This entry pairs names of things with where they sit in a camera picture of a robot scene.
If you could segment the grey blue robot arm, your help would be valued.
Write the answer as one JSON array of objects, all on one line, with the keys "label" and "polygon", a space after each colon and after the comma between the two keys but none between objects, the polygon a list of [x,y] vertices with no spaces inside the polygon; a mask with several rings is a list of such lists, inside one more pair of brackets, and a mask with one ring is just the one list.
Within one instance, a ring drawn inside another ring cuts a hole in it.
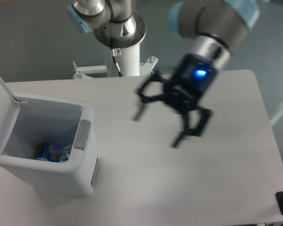
[{"label": "grey blue robot arm", "polygon": [[[144,20],[130,0],[75,0],[67,11],[82,33],[94,33],[104,46],[109,77],[140,76],[140,44],[146,35]],[[245,40],[260,15],[252,0],[195,0],[172,6],[168,15],[173,33],[193,39],[194,45],[169,79],[150,69],[137,88],[138,120],[145,107],[161,101],[182,116],[183,129],[173,143],[201,136],[212,111],[199,101],[233,52]]]}]

